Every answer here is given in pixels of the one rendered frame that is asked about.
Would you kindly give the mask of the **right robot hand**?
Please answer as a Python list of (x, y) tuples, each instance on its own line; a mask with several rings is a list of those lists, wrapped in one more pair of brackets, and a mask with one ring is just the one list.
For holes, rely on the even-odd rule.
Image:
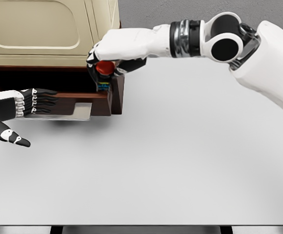
[(122, 76), (146, 65), (151, 29), (124, 28), (109, 30), (89, 51), (87, 70), (98, 90), (96, 64), (100, 61), (115, 62), (113, 77)]

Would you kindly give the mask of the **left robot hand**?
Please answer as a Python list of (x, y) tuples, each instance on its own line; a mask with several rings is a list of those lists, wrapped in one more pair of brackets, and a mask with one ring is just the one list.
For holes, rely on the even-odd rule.
[(29, 88), (0, 92), (0, 141), (30, 147), (31, 143), (19, 136), (4, 122), (36, 113), (49, 113), (45, 106), (54, 106), (58, 100), (56, 91)]

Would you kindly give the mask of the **brown drawer with silver handle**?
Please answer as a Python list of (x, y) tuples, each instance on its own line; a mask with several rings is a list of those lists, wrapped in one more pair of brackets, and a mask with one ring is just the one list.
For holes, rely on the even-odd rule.
[(28, 116), (43, 120), (88, 120), (110, 116), (112, 94), (97, 91), (87, 72), (0, 71), (0, 91), (42, 88), (57, 91), (55, 106), (48, 114)]

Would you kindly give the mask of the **cream cabinet with brown base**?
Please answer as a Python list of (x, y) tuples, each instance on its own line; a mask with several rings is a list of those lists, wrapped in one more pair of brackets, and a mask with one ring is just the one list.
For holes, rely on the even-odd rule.
[[(88, 72), (88, 52), (120, 27), (118, 0), (0, 0), (0, 71)], [(111, 115), (123, 90), (112, 79)]]

